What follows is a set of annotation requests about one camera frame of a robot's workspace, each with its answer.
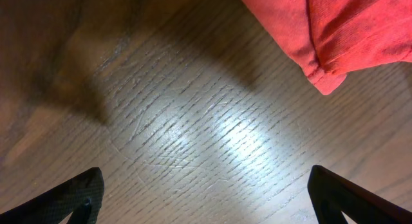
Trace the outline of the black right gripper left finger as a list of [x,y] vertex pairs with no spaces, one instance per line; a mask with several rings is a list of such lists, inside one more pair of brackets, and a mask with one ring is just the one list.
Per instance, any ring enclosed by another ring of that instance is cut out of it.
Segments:
[[104,196],[104,179],[92,167],[26,203],[1,214],[1,223],[97,222]]

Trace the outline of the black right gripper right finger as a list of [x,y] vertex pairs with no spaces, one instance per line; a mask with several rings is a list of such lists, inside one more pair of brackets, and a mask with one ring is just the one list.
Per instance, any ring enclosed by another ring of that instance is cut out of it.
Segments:
[[352,183],[321,165],[314,165],[308,193],[319,223],[411,223],[411,212]]

